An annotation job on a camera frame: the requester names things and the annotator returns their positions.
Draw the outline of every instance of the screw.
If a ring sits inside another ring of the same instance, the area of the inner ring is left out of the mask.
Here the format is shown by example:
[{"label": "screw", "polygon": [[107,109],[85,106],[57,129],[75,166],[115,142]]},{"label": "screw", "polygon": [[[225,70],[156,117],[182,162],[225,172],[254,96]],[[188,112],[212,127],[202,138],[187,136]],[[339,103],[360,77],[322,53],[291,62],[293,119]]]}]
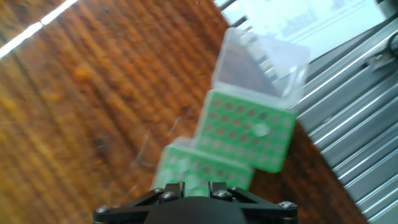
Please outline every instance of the screw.
[{"label": "screw", "polygon": [[105,213],[111,210],[111,207],[103,205],[100,208],[97,208],[96,212],[97,213]]},{"label": "screw", "polygon": [[218,198],[225,198],[225,197],[231,196],[231,193],[229,193],[226,190],[219,190],[219,191],[214,192],[213,194],[215,197],[218,197]]},{"label": "screw", "polygon": [[164,192],[162,194],[162,198],[164,198],[164,199],[170,199],[170,198],[173,198],[173,197],[175,197],[175,193],[174,192]]},{"label": "screw", "polygon": [[159,193],[162,193],[164,191],[164,189],[157,188],[157,189],[154,189],[154,191],[155,191],[155,193],[159,194]]},{"label": "screw", "polygon": [[288,209],[288,208],[294,208],[297,205],[292,202],[281,202],[281,203],[279,203],[279,206],[281,206],[282,208]]}]

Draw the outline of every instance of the wood grain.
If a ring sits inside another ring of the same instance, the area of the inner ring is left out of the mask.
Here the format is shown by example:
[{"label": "wood grain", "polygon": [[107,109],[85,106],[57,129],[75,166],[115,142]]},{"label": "wood grain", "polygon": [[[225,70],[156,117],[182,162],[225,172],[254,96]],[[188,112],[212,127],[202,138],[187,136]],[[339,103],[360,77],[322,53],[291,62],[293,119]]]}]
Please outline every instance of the wood grain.
[{"label": "wood grain", "polygon": [[[1,3],[4,44],[62,2]],[[148,191],[162,148],[193,135],[227,27],[210,0],[79,0],[0,59],[2,223],[89,223]],[[366,223],[300,126],[251,191],[301,223]]]}]

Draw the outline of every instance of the green pipette tip rack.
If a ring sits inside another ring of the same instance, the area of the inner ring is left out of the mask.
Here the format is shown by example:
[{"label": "green pipette tip rack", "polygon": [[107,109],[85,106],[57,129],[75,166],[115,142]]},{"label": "green pipette tip rack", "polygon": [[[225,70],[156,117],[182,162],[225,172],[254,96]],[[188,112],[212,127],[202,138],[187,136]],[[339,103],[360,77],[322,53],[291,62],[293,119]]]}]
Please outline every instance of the green pipette tip rack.
[{"label": "green pipette tip rack", "polygon": [[297,115],[211,90],[195,149],[268,172],[282,169]]},{"label": "green pipette tip rack", "polygon": [[185,195],[208,196],[208,181],[226,182],[229,186],[248,189],[253,169],[239,162],[190,149],[169,145],[165,148],[153,188],[185,182]]}]

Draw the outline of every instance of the clear plastic lid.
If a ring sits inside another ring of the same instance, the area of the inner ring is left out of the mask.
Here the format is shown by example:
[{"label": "clear plastic lid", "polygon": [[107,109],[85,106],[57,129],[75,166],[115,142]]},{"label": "clear plastic lid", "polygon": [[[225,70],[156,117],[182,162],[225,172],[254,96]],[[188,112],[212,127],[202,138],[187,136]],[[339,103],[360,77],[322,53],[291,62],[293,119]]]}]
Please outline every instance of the clear plastic lid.
[{"label": "clear plastic lid", "polygon": [[303,98],[310,49],[229,28],[218,56],[214,89],[287,109]]}]

